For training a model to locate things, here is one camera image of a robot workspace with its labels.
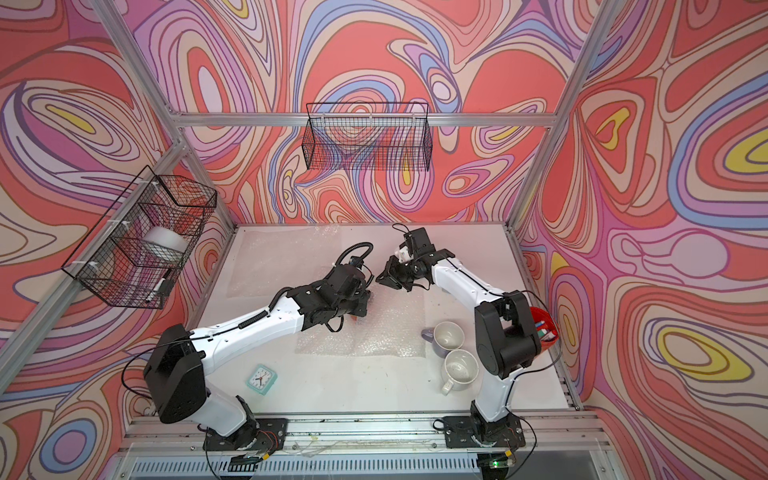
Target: alarm clock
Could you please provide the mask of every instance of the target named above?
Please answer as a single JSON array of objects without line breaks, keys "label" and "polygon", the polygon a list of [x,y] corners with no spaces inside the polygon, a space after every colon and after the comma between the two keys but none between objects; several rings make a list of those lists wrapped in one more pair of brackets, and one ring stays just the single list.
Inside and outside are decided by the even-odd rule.
[{"label": "alarm clock", "polygon": [[266,366],[259,364],[256,372],[248,379],[248,386],[256,390],[261,395],[266,395],[270,387],[277,380],[277,374]]}]

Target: colorful wall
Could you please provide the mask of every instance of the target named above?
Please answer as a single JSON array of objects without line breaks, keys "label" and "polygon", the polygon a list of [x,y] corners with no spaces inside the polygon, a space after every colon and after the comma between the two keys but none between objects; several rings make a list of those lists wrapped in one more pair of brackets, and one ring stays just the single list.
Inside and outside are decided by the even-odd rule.
[{"label": "colorful wall", "polygon": [[515,229],[632,478],[768,477],[768,4],[629,1]]},{"label": "colorful wall", "polygon": [[[0,344],[127,182],[168,147],[87,5],[0,2]],[[1,480],[97,478],[147,406],[121,387],[122,366],[166,326],[187,322],[223,238],[213,217],[163,311],[78,296],[0,396]]]},{"label": "colorful wall", "polygon": [[[593,2],[134,3],[124,19],[172,108],[301,112],[411,101],[433,112],[552,112]],[[187,136],[236,223],[506,220],[543,130],[434,129],[428,172],[307,172],[301,128]]]}]

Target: wire mesh basket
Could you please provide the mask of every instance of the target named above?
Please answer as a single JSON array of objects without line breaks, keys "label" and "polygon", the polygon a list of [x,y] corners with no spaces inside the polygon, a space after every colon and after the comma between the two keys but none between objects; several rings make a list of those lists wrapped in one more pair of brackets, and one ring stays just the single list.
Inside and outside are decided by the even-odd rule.
[{"label": "wire mesh basket", "polygon": [[308,170],[429,170],[429,104],[319,102],[306,110],[301,147]]},{"label": "wire mesh basket", "polygon": [[154,175],[83,267],[62,269],[109,306],[161,309],[216,202],[213,188]]}]

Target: red cup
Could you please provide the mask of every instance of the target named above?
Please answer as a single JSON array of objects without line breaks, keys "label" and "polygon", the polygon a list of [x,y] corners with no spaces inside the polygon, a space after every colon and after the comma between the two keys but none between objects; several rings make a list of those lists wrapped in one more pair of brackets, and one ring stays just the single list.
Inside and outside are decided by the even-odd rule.
[{"label": "red cup", "polygon": [[544,340],[541,341],[541,351],[544,352],[549,347],[553,346],[555,342],[558,341],[558,328],[554,324],[554,320],[551,316],[549,316],[549,313],[547,313],[547,310],[542,310],[540,308],[537,308],[535,306],[531,307],[531,315],[533,316],[533,323],[539,323],[544,322],[543,326],[540,326],[538,329],[547,329],[549,332],[554,333],[554,339],[549,340],[548,342],[545,342]]}]

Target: white robotic arm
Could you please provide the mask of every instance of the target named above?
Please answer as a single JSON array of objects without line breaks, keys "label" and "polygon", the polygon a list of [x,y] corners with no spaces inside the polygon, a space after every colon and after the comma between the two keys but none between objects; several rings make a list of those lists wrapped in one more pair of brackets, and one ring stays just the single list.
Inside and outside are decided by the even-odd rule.
[{"label": "white robotic arm", "polygon": [[[366,252],[351,257],[359,248]],[[331,331],[343,326],[344,315],[365,316],[370,291],[361,271],[363,259],[373,250],[369,242],[342,252],[336,265],[321,280],[297,288],[281,289],[269,306],[212,327],[187,332],[174,325],[163,332],[144,368],[144,380],[163,423],[192,420],[217,434],[217,442],[245,449],[260,430],[248,405],[206,382],[205,377],[226,362],[279,336],[306,330],[317,324]],[[340,317],[339,328],[329,321]]]},{"label": "white robotic arm", "polygon": [[[477,353],[485,371],[468,423],[477,443],[492,444],[519,425],[507,404],[515,380],[541,352],[528,300],[518,291],[508,293],[491,286],[464,268],[453,253],[437,250],[424,228],[410,230],[404,237],[406,241],[376,282],[411,291],[416,280],[426,278],[474,312]],[[509,321],[509,326],[503,327],[502,320]]]},{"label": "white robotic arm", "polygon": [[[504,296],[504,291],[480,280],[467,270],[456,258],[446,258],[432,267],[432,279],[435,285],[453,295],[470,311],[483,302],[493,302]],[[475,399],[478,411],[487,422],[496,422],[509,414],[507,405],[512,397],[512,390],[517,377],[525,371],[519,366],[505,378],[483,369],[482,387]]]}]

